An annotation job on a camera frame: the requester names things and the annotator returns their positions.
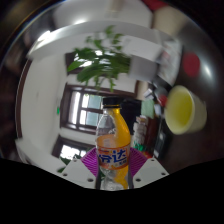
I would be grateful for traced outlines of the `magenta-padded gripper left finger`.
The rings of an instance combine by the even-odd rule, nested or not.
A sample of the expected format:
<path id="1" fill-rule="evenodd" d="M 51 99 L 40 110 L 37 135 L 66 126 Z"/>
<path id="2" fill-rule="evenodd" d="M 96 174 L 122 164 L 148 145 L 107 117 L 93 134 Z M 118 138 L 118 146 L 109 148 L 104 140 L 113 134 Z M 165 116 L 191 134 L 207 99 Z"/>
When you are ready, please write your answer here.
<path id="1" fill-rule="evenodd" d="M 98 187 L 99 165 L 96 149 L 89 150 L 81 159 L 72 160 L 62 171 L 62 176 L 81 187 Z"/>

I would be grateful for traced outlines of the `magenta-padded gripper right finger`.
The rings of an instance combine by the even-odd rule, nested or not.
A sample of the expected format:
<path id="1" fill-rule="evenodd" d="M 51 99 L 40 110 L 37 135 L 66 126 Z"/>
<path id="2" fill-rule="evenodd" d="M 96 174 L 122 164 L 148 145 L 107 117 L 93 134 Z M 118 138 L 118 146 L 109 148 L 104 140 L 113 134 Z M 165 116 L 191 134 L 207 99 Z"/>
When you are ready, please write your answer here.
<path id="1" fill-rule="evenodd" d="M 169 173 L 154 157 L 147 158 L 135 148 L 130 149 L 129 188 L 136 189 L 168 176 Z"/>

